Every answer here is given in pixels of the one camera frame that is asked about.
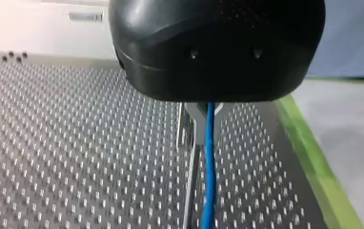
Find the blue wire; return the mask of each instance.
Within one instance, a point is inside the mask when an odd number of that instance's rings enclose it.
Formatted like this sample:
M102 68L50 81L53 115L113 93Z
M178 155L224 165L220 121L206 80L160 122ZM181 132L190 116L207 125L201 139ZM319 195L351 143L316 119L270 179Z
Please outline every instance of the blue wire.
M201 229L213 229L215 211L215 168L213 154L214 103L209 103L206 127L206 203Z

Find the metal surface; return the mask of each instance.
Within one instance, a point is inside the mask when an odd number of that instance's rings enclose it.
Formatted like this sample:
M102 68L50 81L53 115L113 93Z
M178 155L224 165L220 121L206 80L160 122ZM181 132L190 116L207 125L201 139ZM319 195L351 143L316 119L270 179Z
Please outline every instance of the metal surface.
M145 97L124 76L0 61L0 228L182 226L190 154L176 150L179 106ZM272 111L238 104L223 121L216 228L325 228Z

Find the black robot head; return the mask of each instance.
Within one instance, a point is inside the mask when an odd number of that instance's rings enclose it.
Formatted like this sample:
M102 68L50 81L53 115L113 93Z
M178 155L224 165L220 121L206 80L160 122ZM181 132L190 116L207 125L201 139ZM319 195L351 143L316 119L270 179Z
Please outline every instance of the black robot head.
M120 64L142 94L171 101L273 100L304 78L323 0L111 0Z

